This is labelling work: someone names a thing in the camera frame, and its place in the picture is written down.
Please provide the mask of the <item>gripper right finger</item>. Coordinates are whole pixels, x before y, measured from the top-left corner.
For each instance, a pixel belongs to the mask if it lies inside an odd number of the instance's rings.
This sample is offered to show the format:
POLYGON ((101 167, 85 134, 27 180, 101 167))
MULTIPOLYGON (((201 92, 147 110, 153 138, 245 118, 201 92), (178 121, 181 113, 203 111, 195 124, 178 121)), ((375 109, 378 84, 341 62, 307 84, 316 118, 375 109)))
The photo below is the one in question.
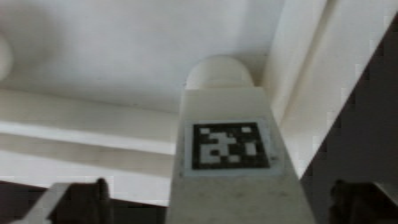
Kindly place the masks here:
POLYGON ((398 185, 338 180, 329 224, 398 224, 398 185))

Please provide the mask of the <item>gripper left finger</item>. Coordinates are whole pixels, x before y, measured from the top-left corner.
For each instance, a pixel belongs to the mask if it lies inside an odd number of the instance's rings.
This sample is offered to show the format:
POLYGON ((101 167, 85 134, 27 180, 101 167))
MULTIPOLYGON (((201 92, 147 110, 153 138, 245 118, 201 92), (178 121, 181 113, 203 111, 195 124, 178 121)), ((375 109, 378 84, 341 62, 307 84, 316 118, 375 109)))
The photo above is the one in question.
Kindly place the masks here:
POLYGON ((105 179, 55 183, 14 224, 114 224, 105 179))

